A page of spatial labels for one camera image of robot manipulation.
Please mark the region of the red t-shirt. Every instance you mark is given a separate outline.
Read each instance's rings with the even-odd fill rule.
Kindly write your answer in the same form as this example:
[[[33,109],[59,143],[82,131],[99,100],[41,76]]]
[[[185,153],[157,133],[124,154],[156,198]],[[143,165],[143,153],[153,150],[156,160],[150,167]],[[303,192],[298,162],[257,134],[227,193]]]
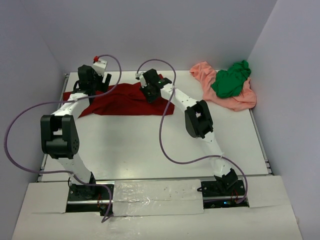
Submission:
[[[84,93],[65,92],[64,100],[74,100],[84,97]],[[90,114],[101,116],[161,116],[169,102],[158,98],[148,103],[140,91],[140,84],[121,83],[104,96],[69,102],[55,113],[57,116],[72,115],[75,119]]]

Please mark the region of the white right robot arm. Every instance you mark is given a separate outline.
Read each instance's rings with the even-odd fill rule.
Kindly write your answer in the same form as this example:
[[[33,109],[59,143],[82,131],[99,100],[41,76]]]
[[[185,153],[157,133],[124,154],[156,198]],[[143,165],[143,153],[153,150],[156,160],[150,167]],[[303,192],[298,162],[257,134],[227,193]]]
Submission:
[[[177,165],[188,165],[204,159],[210,159],[218,192],[227,196],[234,191],[238,176],[232,168],[231,162],[222,156],[221,153],[200,157],[191,161],[179,162],[170,158],[163,147],[162,127],[170,104],[173,104],[184,113],[185,129],[192,138],[205,141],[208,144],[217,144],[214,134],[214,122],[206,101],[195,100],[189,97],[183,91],[176,88],[173,81],[166,77],[160,77],[153,68],[146,72],[136,72],[135,79],[140,82],[140,91],[148,103],[153,103],[159,98],[167,100],[158,132],[160,149],[164,156],[170,162]]]

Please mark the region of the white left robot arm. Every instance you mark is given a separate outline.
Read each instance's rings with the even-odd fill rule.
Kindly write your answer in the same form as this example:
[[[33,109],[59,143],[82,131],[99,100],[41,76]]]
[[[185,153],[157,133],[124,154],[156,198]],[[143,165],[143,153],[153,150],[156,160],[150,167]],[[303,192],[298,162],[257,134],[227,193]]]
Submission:
[[[98,187],[93,173],[79,155],[80,140],[75,121],[93,103],[97,92],[107,92],[112,76],[105,74],[106,67],[104,60],[80,66],[78,80],[67,101],[57,111],[40,119],[42,151],[68,172],[70,190],[87,200],[97,195]]]

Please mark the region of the green t-shirt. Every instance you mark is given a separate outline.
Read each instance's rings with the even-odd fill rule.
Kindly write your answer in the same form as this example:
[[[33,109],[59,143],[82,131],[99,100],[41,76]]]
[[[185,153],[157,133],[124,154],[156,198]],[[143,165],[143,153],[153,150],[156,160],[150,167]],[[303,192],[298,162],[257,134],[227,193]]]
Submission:
[[[221,99],[237,97],[240,95],[245,81],[251,75],[249,63],[246,60],[235,62],[228,70],[216,73],[215,81],[211,88],[216,96]]]

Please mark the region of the salmon pink t-shirt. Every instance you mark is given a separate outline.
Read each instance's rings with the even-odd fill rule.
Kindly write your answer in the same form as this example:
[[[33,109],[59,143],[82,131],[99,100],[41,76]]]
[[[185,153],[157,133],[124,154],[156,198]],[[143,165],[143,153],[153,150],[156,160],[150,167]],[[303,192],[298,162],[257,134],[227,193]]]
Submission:
[[[240,95],[229,98],[219,98],[211,88],[211,84],[216,80],[218,71],[214,70],[209,63],[206,61],[197,63],[189,72],[200,82],[203,90],[203,99],[205,101],[212,101],[235,112],[251,109],[257,103],[256,94],[250,88],[250,77],[244,82]]]

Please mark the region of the white cardboard front cover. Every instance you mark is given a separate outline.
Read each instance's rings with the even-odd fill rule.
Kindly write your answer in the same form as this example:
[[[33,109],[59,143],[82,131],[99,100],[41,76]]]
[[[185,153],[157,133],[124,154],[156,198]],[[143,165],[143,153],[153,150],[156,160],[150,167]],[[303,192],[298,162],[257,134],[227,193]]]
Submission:
[[[280,176],[251,176],[248,206],[205,209],[199,201],[118,203],[106,222],[98,213],[66,213],[67,186],[31,183],[13,233],[15,240],[300,240]]]

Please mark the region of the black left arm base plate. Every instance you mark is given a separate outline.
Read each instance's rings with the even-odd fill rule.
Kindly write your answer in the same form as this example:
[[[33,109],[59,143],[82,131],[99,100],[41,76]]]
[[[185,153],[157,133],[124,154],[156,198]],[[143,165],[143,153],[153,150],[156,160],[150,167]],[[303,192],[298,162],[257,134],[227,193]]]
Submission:
[[[68,183],[67,213],[99,213],[102,217],[110,205],[110,195],[103,186],[86,186]]]

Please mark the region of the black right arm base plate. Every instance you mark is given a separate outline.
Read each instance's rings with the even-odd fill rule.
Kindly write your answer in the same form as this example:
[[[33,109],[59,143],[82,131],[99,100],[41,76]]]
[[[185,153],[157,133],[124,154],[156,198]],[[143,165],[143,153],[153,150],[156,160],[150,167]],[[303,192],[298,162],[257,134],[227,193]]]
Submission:
[[[202,194],[204,209],[249,207],[248,201],[237,203],[245,194],[245,185],[238,180],[229,190],[218,188],[217,181],[202,180],[197,189]]]

